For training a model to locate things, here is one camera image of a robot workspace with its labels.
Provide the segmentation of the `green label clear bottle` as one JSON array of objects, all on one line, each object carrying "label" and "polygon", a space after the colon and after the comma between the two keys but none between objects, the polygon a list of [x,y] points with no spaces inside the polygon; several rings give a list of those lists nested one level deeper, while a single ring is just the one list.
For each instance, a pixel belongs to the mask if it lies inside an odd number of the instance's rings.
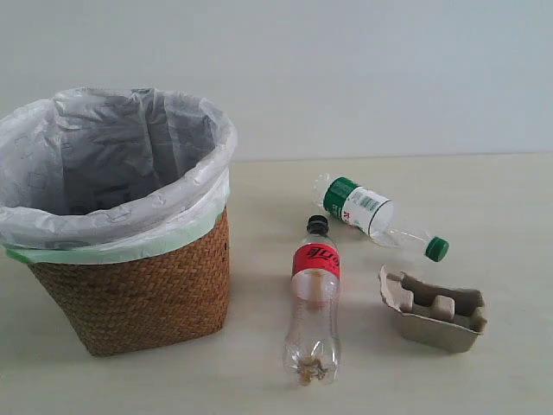
[{"label": "green label clear bottle", "polygon": [[392,199],[347,177],[321,174],[313,191],[318,207],[379,246],[413,252],[436,263],[448,253],[447,240],[406,222]]}]

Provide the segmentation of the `red label cola bottle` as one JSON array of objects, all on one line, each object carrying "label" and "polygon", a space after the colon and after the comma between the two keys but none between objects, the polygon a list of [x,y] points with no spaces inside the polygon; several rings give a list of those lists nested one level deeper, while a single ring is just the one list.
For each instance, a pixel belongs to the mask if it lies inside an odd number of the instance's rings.
[{"label": "red label cola bottle", "polygon": [[283,366],[301,386],[335,381],[341,356],[340,254],[325,216],[309,217],[306,231],[293,255],[292,313],[283,344]]}]

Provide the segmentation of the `grey cardboard pulp tray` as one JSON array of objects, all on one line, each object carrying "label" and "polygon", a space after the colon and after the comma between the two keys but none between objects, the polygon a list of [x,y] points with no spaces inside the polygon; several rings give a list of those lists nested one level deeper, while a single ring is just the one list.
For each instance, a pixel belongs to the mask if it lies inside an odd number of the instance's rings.
[{"label": "grey cardboard pulp tray", "polygon": [[380,268],[378,280],[382,302],[392,311],[394,327],[404,339],[460,354],[483,335],[486,303],[479,290],[426,284],[386,266]]}]

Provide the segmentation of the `woven wicker trash basket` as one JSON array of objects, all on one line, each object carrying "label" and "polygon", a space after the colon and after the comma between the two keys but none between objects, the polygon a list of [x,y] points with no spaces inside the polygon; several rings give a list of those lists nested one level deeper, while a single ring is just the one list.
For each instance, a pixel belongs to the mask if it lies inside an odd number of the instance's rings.
[{"label": "woven wicker trash basket", "polygon": [[113,265],[29,267],[97,357],[160,348],[223,329],[230,300],[228,216],[195,242]]}]

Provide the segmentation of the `white green plastic bin liner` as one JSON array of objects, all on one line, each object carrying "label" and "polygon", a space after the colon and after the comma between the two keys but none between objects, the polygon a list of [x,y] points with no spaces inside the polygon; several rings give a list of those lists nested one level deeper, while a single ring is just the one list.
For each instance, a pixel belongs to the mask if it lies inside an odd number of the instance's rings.
[{"label": "white green plastic bin liner", "polygon": [[76,88],[1,122],[1,245],[26,265],[101,265],[211,232],[238,142],[210,101],[182,92]]}]

